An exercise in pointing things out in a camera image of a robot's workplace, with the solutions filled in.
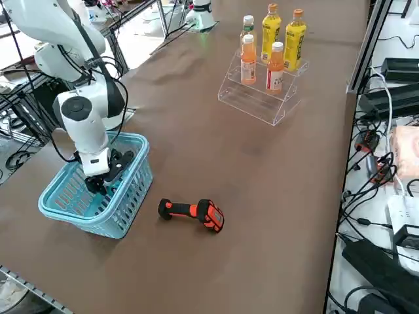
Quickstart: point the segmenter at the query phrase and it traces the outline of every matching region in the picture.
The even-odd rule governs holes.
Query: blue basket
[[[109,140],[116,132],[109,131]],[[107,195],[90,193],[78,163],[66,164],[41,194],[38,207],[48,218],[70,222],[81,230],[120,239],[126,235],[153,181],[144,136],[121,133],[110,146],[135,159],[120,179],[107,187]]]

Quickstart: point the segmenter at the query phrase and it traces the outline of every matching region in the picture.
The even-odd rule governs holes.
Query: bottle
[[[252,34],[243,36],[242,45],[242,83],[246,85],[256,82],[256,50]]]
[[[262,44],[262,61],[268,63],[272,44],[278,41],[280,36],[281,18],[276,13],[278,5],[271,3],[268,6],[268,15],[263,19],[263,44]]]
[[[272,44],[272,55],[268,63],[266,74],[266,89],[269,94],[280,94],[283,75],[283,43],[277,41]]]
[[[256,48],[257,46],[257,41],[256,41],[256,31],[254,30],[255,28],[255,18],[253,17],[253,15],[246,15],[243,18],[243,30],[242,33],[240,34],[240,48],[242,48],[243,45],[243,37],[244,35],[247,34],[252,34],[253,35],[253,44]]]
[[[307,25],[302,20],[303,13],[301,9],[294,10],[294,19],[286,28],[284,62],[288,71],[294,71],[300,65],[302,41],[307,30]]]

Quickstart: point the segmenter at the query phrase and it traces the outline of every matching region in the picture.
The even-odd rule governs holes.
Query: shelf
[[[302,60],[295,71],[284,71],[282,91],[271,94],[266,90],[266,65],[257,58],[256,82],[242,84],[240,51],[233,55],[230,67],[218,93],[222,101],[240,111],[275,126],[300,102],[297,92],[299,77],[308,69],[308,62]]]

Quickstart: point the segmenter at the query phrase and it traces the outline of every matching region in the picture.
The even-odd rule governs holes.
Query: white bottle cap
[[[251,25],[255,22],[255,18],[253,15],[245,15],[243,18],[243,24],[245,25]]]
[[[272,44],[272,51],[282,51],[283,50],[283,43],[280,41],[276,41]]]
[[[243,36],[243,43],[244,44],[251,44],[254,41],[252,34],[247,34]]]

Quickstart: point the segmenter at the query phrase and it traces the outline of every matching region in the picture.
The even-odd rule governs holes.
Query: brown table
[[[280,1],[284,25],[297,5],[306,12],[310,68],[303,103],[272,127],[217,100],[242,16],[259,28],[261,2],[214,1],[221,23],[208,36],[180,37],[128,79],[139,110],[124,131],[148,138],[155,179],[127,236],[42,216],[38,197],[63,165],[49,145],[0,189],[0,263],[76,313],[320,313],[354,112],[346,79],[368,6]],[[212,198],[224,230],[162,222],[162,197]]]

